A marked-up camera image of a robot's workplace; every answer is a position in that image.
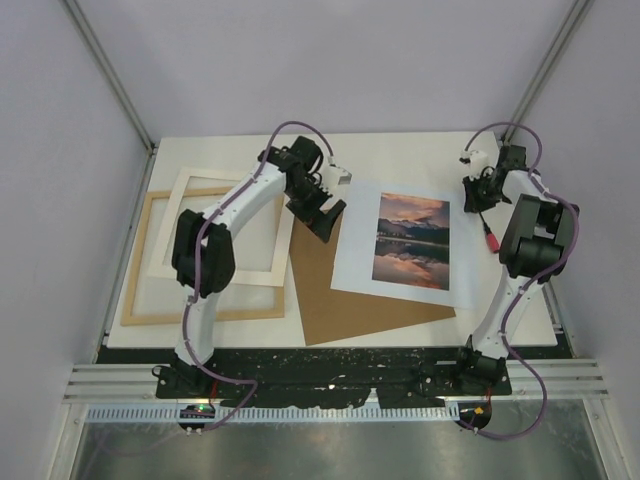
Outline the red handled screwdriver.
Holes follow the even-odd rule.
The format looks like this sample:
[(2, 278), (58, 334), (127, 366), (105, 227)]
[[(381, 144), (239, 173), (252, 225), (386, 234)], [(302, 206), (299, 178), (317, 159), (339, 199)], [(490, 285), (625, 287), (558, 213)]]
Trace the red handled screwdriver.
[(484, 218), (484, 215), (481, 212), (479, 212), (478, 215), (479, 215), (479, 218), (480, 218), (481, 223), (482, 223), (484, 236), (485, 236), (486, 244), (487, 244), (487, 247), (488, 247), (489, 251), (492, 254), (498, 254), (499, 251), (500, 251), (500, 242), (499, 242), (499, 240), (497, 239), (496, 235), (493, 233), (493, 230), (491, 229), (491, 227), (487, 223), (486, 219)]

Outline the sunset mountain photo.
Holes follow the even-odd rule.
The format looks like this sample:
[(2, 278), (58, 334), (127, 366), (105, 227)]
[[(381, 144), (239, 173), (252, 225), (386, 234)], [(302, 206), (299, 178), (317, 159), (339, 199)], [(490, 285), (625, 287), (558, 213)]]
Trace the sunset mountain photo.
[(452, 193), (354, 180), (346, 194), (331, 288), (472, 309), (478, 298), (475, 220)]

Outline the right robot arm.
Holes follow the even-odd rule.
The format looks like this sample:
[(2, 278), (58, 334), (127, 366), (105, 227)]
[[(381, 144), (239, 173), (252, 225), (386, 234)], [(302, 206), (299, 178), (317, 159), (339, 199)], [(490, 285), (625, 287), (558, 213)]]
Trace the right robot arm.
[(465, 212), (483, 214), (501, 202), (513, 206), (502, 240), (488, 242), (502, 266), (497, 290), (452, 370), (457, 390), (481, 395), (500, 391), (507, 381), (515, 329), (534, 295), (567, 263), (579, 211), (550, 193), (537, 170), (526, 165), (523, 147), (501, 147), (495, 165), (487, 154), (467, 148), (460, 162), (470, 171), (463, 178)]

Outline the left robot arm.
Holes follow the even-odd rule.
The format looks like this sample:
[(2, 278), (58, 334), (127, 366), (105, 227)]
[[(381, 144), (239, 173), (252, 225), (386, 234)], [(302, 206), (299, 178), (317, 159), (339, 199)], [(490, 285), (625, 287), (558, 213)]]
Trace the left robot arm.
[(256, 166), (214, 206), (179, 215), (171, 265), (187, 297), (169, 371), (189, 396), (212, 390), (214, 375), (205, 364), (214, 353), (217, 303), (236, 273), (235, 237), (266, 204), (286, 196), (294, 217), (328, 242), (346, 207), (339, 190), (350, 181), (330, 154), (299, 136), (289, 147), (267, 145)]

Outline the cream mat board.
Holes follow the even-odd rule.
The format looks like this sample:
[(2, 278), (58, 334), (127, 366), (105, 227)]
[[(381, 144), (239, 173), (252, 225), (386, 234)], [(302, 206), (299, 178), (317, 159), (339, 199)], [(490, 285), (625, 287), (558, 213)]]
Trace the cream mat board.
[[(147, 273), (151, 277), (174, 279), (176, 273), (169, 264), (164, 262), (165, 256), (170, 252), (173, 243), (171, 233), (179, 215), (178, 208), (186, 197), (187, 185), (191, 178), (217, 180), (230, 182), (232, 186), (244, 178), (241, 172), (227, 170), (212, 170), (194, 167), (183, 167), (177, 175), (176, 181), (170, 191), (164, 216), (160, 223), (156, 242), (151, 253), (150, 264)], [(291, 240), (294, 217), (283, 206), (277, 208), (277, 231), (272, 263), (269, 271), (254, 271), (237, 269), (231, 280), (232, 284), (282, 287), (284, 285), (286, 267), (288, 263), (288, 248)]]

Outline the brown hardboard backing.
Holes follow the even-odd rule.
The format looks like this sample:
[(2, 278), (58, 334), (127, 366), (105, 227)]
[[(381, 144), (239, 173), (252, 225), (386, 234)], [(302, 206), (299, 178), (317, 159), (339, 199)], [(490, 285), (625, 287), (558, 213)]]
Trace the brown hardboard backing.
[(308, 346), (445, 320), (451, 307), (334, 290), (330, 287), (340, 227), (329, 242), (293, 224), (290, 261)]

